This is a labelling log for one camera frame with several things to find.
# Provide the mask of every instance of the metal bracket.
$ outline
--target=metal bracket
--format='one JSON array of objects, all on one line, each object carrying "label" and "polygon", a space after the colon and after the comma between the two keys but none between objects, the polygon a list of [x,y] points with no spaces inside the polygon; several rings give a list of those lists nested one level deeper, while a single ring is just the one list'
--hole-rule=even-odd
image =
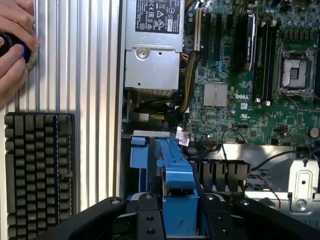
[{"label": "metal bracket", "polygon": [[315,160],[294,160],[289,174],[288,192],[292,193],[291,211],[308,213],[312,210],[313,194],[318,192],[319,167]]}]

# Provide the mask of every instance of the keyboard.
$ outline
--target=keyboard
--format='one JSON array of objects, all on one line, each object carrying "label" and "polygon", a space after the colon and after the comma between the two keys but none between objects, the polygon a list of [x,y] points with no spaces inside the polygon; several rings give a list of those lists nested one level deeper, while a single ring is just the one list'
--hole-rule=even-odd
[{"label": "keyboard", "polygon": [[73,213],[74,116],[5,116],[7,222],[10,240],[29,240]]}]

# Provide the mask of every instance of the power supply label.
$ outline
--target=power supply label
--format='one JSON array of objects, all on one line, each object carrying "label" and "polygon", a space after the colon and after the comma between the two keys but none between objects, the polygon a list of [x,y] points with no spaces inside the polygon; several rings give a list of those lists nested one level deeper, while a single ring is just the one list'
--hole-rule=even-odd
[{"label": "power supply label", "polygon": [[179,34],[181,0],[136,0],[135,31]]}]

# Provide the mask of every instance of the motherboard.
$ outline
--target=motherboard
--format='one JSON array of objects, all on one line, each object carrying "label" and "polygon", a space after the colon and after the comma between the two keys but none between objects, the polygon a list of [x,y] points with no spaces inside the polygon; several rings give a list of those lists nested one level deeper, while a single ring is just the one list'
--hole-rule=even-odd
[{"label": "motherboard", "polygon": [[[201,29],[185,115],[192,142],[218,142],[233,128],[253,145],[319,144],[320,1],[205,0],[184,25],[186,52]],[[239,142],[233,134],[224,141]]]}]

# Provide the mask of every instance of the black knob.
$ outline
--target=black knob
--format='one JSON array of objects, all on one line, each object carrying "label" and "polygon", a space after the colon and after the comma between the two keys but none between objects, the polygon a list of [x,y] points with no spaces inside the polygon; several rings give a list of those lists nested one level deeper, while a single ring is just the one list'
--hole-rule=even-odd
[{"label": "black knob", "polygon": [[0,47],[0,58],[5,55],[12,46],[16,44],[20,44],[23,46],[23,53],[22,57],[25,60],[25,63],[28,63],[31,57],[31,51],[27,47],[27,45],[21,41],[19,38],[17,38],[15,35],[11,33],[5,33],[0,31],[0,37],[4,39],[4,45]]}]

